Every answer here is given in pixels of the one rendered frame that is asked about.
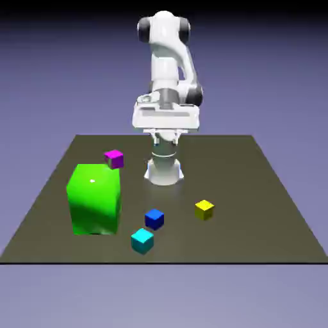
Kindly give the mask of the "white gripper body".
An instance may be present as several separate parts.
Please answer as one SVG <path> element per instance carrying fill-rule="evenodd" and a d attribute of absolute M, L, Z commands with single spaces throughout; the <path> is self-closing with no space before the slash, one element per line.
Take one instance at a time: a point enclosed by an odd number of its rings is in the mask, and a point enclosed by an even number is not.
<path fill-rule="evenodd" d="M 136 103 L 132 125 L 137 129 L 198 130 L 200 126 L 197 106 L 173 103 L 169 110 L 160 109 L 158 103 Z"/>

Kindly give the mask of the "small magenta cube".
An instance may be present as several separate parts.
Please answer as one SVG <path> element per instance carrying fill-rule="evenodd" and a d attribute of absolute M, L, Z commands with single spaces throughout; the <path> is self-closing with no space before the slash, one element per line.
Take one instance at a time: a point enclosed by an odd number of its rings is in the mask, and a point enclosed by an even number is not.
<path fill-rule="evenodd" d="M 116 149 L 105 152 L 104 159 L 112 170 L 124 166 L 124 154 Z"/>

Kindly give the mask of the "small yellow cube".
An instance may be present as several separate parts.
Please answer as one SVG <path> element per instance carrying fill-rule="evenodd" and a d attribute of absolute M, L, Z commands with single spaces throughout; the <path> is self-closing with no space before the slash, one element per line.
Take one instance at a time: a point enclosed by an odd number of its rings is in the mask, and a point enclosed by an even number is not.
<path fill-rule="evenodd" d="M 207 220 L 213 216 L 215 205 L 210 201 L 201 200 L 195 203 L 195 216 L 201 220 Z"/>

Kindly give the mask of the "small blue cube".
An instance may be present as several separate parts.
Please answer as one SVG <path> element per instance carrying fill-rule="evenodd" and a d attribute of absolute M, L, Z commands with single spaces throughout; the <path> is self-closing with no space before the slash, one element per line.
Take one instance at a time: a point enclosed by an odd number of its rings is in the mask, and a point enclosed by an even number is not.
<path fill-rule="evenodd" d="M 145 226 L 158 230 L 164 224 L 164 213 L 158 209 L 151 209 L 145 214 Z"/>

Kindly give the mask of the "small cyan cube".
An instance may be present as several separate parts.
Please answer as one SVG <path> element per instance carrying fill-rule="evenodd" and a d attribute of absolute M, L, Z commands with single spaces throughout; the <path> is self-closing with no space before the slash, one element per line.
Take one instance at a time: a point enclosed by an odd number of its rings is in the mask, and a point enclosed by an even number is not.
<path fill-rule="evenodd" d="M 140 228 L 131 235 L 131 247 L 140 254 L 146 254 L 154 246 L 154 234 L 144 228 Z"/>

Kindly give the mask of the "large green box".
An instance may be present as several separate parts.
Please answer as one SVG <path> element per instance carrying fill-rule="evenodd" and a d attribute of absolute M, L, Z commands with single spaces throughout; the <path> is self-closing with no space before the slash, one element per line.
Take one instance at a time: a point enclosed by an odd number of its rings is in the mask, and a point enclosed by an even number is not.
<path fill-rule="evenodd" d="M 121 212 L 120 170 L 80 163 L 66 187 L 75 235 L 115 234 Z"/>

